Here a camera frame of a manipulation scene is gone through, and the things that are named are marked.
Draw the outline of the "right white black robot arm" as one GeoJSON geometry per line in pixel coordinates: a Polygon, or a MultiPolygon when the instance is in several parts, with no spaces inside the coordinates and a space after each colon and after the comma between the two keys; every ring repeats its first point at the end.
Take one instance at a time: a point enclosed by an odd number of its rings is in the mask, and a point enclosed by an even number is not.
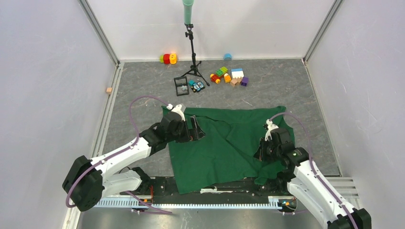
{"type": "Polygon", "coordinates": [[[255,153],[258,159],[280,162],[285,167],[276,177],[276,189],[292,194],[324,229],[370,229],[371,215],[357,209],[320,172],[308,151],[295,147],[287,129],[265,125],[255,153]]]}

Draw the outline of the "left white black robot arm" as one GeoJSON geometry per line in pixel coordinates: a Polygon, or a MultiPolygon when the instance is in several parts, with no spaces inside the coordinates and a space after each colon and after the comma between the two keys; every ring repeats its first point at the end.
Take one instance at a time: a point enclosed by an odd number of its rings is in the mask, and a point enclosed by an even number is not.
{"type": "Polygon", "coordinates": [[[150,181],[142,169],[119,171],[163,150],[170,142],[188,143],[205,137],[196,116],[190,117],[190,123],[191,128],[181,110],[169,111],[160,122],[142,131],[129,143],[99,157],[76,158],[62,183],[67,193],[67,207],[84,212],[104,197],[125,191],[147,193],[150,181]]]}

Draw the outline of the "green cloth garment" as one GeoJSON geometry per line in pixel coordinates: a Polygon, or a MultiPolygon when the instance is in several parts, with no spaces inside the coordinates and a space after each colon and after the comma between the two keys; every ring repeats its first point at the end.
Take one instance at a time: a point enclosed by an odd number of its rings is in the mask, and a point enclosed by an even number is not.
{"type": "Polygon", "coordinates": [[[266,120],[286,107],[230,110],[186,108],[185,117],[195,116],[205,136],[187,143],[168,144],[178,192],[188,194],[213,184],[253,177],[264,185],[284,169],[280,162],[254,157],[266,120]]]}

